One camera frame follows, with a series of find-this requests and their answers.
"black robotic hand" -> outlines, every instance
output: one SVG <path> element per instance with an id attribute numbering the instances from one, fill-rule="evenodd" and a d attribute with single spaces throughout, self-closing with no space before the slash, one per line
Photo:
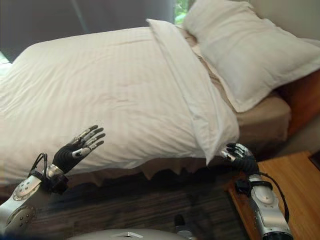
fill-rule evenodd
<path id="1" fill-rule="evenodd" d="M 94 125 L 86 129 L 67 145 L 60 148 L 60 150 L 54 155 L 52 164 L 57 166 L 66 174 L 81 160 L 88 156 L 89 153 L 104 143 L 104 141 L 96 143 L 97 140 L 106 135 L 105 133 L 102 133 L 96 136 L 96 134 L 103 130 L 104 129 L 102 127 L 98 128 L 98 125 Z"/>
<path id="2" fill-rule="evenodd" d="M 242 170 L 247 175 L 259 172 L 256 158 L 252 152 L 240 143 L 229 143 L 221 151 L 221 155 L 226 158 L 231 165 Z"/>

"black cable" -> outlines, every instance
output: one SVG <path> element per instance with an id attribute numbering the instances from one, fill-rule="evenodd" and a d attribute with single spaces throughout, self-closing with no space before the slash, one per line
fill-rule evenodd
<path id="1" fill-rule="evenodd" d="M 47 166 L 48 166 L 48 155 L 46 153 L 43 155 L 43 161 L 44 161 L 44 166 L 43 166 L 42 181 L 46 183 L 47 182 Z"/>
<path id="2" fill-rule="evenodd" d="M 47 180 L 47 167 L 48 167 L 48 155 L 46 153 L 40 153 L 38 155 L 38 157 L 36 158 L 36 160 L 34 161 L 31 169 L 30 169 L 30 172 L 29 172 L 29 175 L 28 177 L 31 176 L 31 171 L 34 170 L 37 165 L 40 163 L 40 161 L 43 159 L 44 161 L 44 167 L 43 167 L 43 174 L 42 174 L 42 181 L 45 183 L 46 180 Z"/>
<path id="3" fill-rule="evenodd" d="M 289 223 L 290 213 L 289 213 L 289 208 L 288 208 L 288 205 L 287 205 L 287 202 L 286 202 L 286 198 L 285 198 L 285 195 L 282 192 L 280 186 L 276 182 L 276 180 L 274 180 L 271 176 L 269 176 L 267 173 L 264 173 L 264 172 L 254 172 L 253 174 L 265 176 L 265 177 L 271 179 L 273 181 L 273 183 L 276 185 L 276 187 L 279 190 L 279 193 L 281 195 L 281 198 L 282 198 L 282 201 L 283 201 L 283 205 L 284 205 L 284 219 L 285 219 L 285 221 L 287 223 Z"/>

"striped duvet cover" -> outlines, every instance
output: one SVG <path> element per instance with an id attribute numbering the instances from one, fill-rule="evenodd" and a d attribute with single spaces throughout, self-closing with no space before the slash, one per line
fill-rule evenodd
<path id="1" fill-rule="evenodd" d="M 206 158 L 239 136 L 231 109 L 174 25 L 73 36 L 28 47 L 1 80 L 0 185 L 25 179 L 91 125 L 104 144 L 69 174 Z"/>

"window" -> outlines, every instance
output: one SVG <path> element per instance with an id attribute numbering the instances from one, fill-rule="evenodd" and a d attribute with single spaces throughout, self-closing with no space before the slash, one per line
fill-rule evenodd
<path id="1" fill-rule="evenodd" d="M 174 8 L 174 23 L 182 24 L 187 14 L 189 6 L 189 0 L 175 0 Z"/>

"pillow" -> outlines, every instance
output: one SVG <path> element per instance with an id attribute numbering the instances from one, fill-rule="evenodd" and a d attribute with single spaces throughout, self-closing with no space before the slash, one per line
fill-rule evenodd
<path id="1" fill-rule="evenodd" d="M 320 48 L 258 18 L 252 8 L 247 2 L 198 0 L 183 23 L 239 113 L 320 69 Z"/>

